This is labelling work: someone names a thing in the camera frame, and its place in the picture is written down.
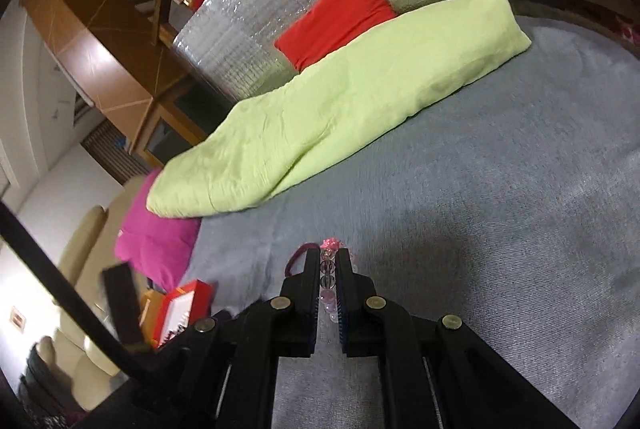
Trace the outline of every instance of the folded green blanket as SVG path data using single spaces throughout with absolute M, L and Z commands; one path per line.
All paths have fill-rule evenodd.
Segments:
M 146 206 L 174 218 L 257 206 L 529 45 L 507 0 L 446 0 L 401 15 L 239 102 L 206 141 L 166 165 Z

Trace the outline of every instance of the magenta pillow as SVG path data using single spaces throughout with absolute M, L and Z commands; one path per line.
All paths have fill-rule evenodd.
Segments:
M 200 218 L 160 218 L 146 209 L 146 196 L 160 171 L 154 170 L 140 187 L 118 232 L 114 251 L 118 259 L 171 291 L 187 270 Z

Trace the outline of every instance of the dark red cord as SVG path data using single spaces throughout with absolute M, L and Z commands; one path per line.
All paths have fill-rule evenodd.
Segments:
M 284 268 L 284 277 L 291 277 L 291 267 L 297 261 L 297 259 L 305 253 L 309 249 L 318 249 L 320 250 L 320 245 L 318 243 L 305 243 L 300 245 L 300 247 L 293 253 L 287 266 Z

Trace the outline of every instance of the black cable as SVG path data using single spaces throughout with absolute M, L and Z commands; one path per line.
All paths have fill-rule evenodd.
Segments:
M 158 386 L 158 380 L 142 367 L 105 328 L 89 306 L 42 251 L 9 208 L 0 201 L 0 236 L 76 322 L 100 351 L 131 379 Z

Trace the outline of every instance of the gray bed sheet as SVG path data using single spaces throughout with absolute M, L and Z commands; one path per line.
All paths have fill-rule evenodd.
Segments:
M 217 281 L 215 304 L 242 309 L 278 294 L 300 244 L 338 237 L 380 295 L 460 314 L 581 428 L 612 428 L 640 387 L 640 63 L 518 21 L 533 45 L 494 73 L 268 203 L 205 218 L 183 282 Z M 324 312 L 318 330 L 311 359 L 280 359 L 273 427 L 383 427 L 375 360 L 344 358 Z

